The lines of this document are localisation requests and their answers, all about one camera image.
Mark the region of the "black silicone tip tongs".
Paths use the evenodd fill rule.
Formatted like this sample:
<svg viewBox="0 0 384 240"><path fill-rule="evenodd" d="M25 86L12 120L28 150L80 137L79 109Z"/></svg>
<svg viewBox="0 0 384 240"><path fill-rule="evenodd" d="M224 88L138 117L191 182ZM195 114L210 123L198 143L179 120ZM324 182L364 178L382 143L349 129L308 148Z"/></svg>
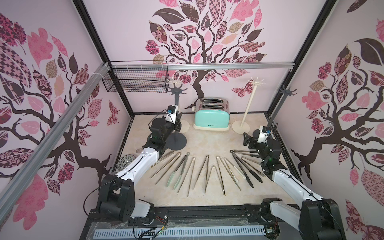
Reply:
<svg viewBox="0 0 384 240"><path fill-rule="evenodd" d="M233 158L235 159L236 163L238 164L240 170L242 171L242 173L244 174L245 178L246 178L246 181L247 183L250 185L251 188L254 188L254 185L250 179L250 177L248 176L247 174L247 171L248 170L250 172L250 174L257 180L259 181L260 183L263 183L263 180L261 179L261 177L255 172L255 171L252 171L240 158L238 155L236 155L236 153L234 152L234 150L230 150L230 153L232 154Z"/></svg>

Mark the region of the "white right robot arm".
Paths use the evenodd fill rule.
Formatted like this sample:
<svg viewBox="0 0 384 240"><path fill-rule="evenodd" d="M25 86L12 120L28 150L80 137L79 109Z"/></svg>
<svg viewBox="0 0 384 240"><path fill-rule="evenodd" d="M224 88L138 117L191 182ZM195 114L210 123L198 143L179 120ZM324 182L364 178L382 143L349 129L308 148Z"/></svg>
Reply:
<svg viewBox="0 0 384 240"><path fill-rule="evenodd" d="M243 134L243 145L256 151L261 159L263 174L280 186L297 204L294 208L280 198L263 199L260 215L266 222L280 219L296 229L303 240L344 240L344 226L338 204L316 194L297 178L280 161L279 141L268 134L254 138Z"/></svg>

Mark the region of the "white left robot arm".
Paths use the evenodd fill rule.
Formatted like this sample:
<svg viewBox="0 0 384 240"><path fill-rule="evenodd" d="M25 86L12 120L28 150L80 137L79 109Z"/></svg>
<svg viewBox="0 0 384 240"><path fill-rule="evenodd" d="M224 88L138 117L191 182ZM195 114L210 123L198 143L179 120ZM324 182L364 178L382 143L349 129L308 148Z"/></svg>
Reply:
<svg viewBox="0 0 384 240"><path fill-rule="evenodd" d="M175 121L166 117L152 121L151 134L139 156L120 172L103 179L97 202L100 214L122 222L131 218L152 218L153 204L136 199L135 184L163 156L166 140L175 127Z"/></svg>

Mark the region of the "grey utensil rack stand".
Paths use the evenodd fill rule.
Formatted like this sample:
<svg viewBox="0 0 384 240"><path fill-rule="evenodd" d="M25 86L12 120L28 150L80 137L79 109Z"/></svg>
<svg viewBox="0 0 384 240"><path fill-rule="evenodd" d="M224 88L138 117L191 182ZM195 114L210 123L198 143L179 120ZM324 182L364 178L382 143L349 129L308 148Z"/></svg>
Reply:
<svg viewBox="0 0 384 240"><path fill-rule="evenodd" d="M173 151L179 151L182 150L187 145L187 138L184 134L180 133L182 129L182 123L181 123L181 117L183 115L182 112L180 112L179 108L179 96L180 94L184 94L184 91L187 89L182 89L182 84L177 87L175 83L173 83L173 86L169 86L169 90L171 92L171 95L175 98L175 104L176 110L172 115L169 117L169 119L172 121L174 125L174 132L170 134L170 136L167 138L166 146L168 149Z"/></svg>

